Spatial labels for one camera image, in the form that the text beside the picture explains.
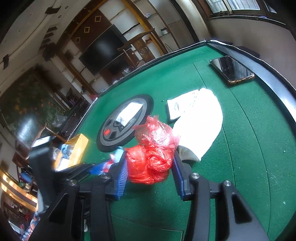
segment yellow box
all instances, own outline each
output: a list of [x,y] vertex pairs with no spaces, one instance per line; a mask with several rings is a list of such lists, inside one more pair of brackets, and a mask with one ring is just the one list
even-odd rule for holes
[[[70,155],[69,161],[63,164],[65,168],[69,168],[80,163],[88,142],[89,140],[83,134],[79,134],[71,138],[65,143],[67,145],[74,146],[72,153]],[[60,165],[61,159],[62,159],[62,152],[60,151],[54,162],[55,169],[57,169],[58,166]]]

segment metal screw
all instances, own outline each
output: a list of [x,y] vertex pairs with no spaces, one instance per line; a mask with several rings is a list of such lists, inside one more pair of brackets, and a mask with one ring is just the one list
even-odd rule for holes
[[70,181],[68,182],[68,184],[69,184],[70,186],[74,186],[76,183],[77,183],[76,180],[70,180]]
[[228,187],[232,185],[231,181],[228,181],[228,180],[224,181],[223,183],[225,186],[228,186]]
[[200,175],[198,173],[196,173],[196,172],[192,173],[191,176],[194,179],[198,179],[200,177]]
[[101,178],[103,179],[108,179],[110,176],[111,176],[110,173],[107,173],[107,172],[104,172],[101,174]]

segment wooden chair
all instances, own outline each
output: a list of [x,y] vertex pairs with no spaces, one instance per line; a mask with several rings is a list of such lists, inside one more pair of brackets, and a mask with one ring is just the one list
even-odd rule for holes
[[141,57],[143,58],[145,63],[148,63],[149,61],[155,59],[153,53],[150,51],[150,49],[147,47],[145,41],[142,39],[145,35],[147,34],[153,34],[152,32],[154,31],[154,27],[149,29],[147,32],[140,33],[133,37],[132,39],[128,40],[121,48],[118,48],[118,51],[123,51],[128,59],[130,60],[132,66],[136,69],[137,64],[139,63],[134,63],[131,57],[127,54],[125,48],[129,45],[133,45],[135,49],[139,52]]

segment plastic bag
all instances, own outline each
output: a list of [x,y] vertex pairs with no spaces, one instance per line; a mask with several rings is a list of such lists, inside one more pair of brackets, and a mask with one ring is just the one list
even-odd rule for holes
[[66,120],[67,120],[66,116],[57,114],[53,119],[52,125],[54,127],[60,128]]
[[127,150],[129,179],[134,183],[153,184],[169,175],[179,137],[170,126],[148,116],[143,125],[135,126],[135,137],[140,145]]
[[147,167],[146,150],[142,145],[129,148],[126,154],[128,164],[128,177],[133,183],[155,183]]

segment window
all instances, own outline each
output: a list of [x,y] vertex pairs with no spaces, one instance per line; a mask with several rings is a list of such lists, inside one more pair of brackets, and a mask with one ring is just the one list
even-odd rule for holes
[[228,0],[228,3],[232,10],[260,10],[256,0]]
[[[227,1],[232,10],[260,10],[256,0],[224,0]],[[207,0],[213,13],[227,11],[223,0]]]
[[223,2],[223,0],[207,0],[211,10],[213,13],[220,11],[227,11],[227,8]]
[[265,3],[265,6],[266,6],[266,8],[267,8],[267,10],[268,10],[269,12],[274,12],[274,13],[276,13],[276,11],[275,11],[271,6],[267,5],[265,1],[264,1],[264,3]]

